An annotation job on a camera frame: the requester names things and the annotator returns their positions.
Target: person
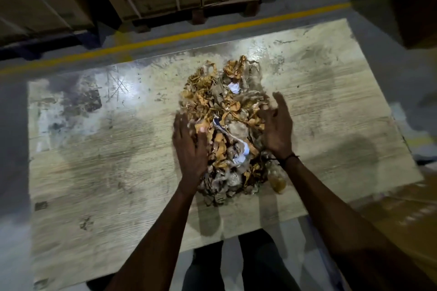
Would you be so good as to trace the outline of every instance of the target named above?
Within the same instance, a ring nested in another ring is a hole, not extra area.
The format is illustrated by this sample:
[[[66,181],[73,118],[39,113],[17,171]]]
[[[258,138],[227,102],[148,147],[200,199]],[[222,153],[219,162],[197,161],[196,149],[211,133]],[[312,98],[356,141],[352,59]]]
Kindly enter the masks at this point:
[[[292,118],[283,96],[280,93],[273,96],[277,108],[259,111],[265,121],[265,146],[287,172],[352,290],[437,290],[407,255],[338,198],[293,154]],[[178,188],[120,271],[111,278],[107,291],[161,291],[170,287],[188,211],[208,165],[206,129],[192,139],[184,114],[176,115],[173,127],[173,144],[182,171]],[[246,291],[299,289],[264,230],[241,235],[240,244]],[[195,250],[183,290],[224,290],[220,260],[221,243]]]

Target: worn table surface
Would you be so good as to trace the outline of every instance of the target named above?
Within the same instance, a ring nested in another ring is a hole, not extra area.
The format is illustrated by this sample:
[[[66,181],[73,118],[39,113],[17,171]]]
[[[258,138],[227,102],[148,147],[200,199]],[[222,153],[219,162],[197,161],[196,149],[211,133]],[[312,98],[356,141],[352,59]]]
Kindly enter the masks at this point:
[[[390,109],[346,20],[29,83],[35,283],[57,289],[117,271],[175,191],[172,119],[206,60],[246,55],[268,94],[284,94],[302,161],[345,201],[419,181]],[[296,191],[197,195],[181,251],[305,214]]]

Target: forearm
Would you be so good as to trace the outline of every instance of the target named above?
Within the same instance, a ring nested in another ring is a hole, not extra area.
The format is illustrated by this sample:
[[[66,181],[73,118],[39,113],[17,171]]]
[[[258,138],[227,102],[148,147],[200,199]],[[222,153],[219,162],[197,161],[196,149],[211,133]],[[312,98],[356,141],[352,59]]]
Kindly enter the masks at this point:
[[[284,169],[353,290],[436,289],[407,255],[338,198],[299,159],[288,159]]]
[[[192,201],[193,195],[176,190],[107,291],[169,289]]]

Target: hand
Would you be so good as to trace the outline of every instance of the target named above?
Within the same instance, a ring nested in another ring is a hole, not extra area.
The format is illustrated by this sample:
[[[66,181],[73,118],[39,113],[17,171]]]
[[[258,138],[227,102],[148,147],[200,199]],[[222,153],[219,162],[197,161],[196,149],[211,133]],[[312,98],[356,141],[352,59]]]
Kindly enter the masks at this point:
[[[288,112],[287,103],[279,92],[274,92],[276,109],[264,109],[258,115],[265,120],[264,141],[277,159],[285,159],[292,154],[293,121]]]
[[[195,195],[201,177],[208,167],[206,131],[207,129],[201,128],[197,140],[193,139],[190,136],[187,115],[177,113],[174,118],[173,145],[182,172],[178,189],[184,194]]]

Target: person's left hand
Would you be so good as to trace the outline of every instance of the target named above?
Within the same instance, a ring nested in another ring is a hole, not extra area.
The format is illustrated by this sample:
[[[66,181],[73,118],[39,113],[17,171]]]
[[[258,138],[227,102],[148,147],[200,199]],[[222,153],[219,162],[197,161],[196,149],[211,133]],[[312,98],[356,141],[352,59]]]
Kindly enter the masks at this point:
[[[201,128],[197,140],[190,136],[186,114],[176,114],[173,124],[173,145],[178,155],[182,179],[179,189],[188,195],[194,195],[200,179],[208,167],[206,150],[206,131]]]

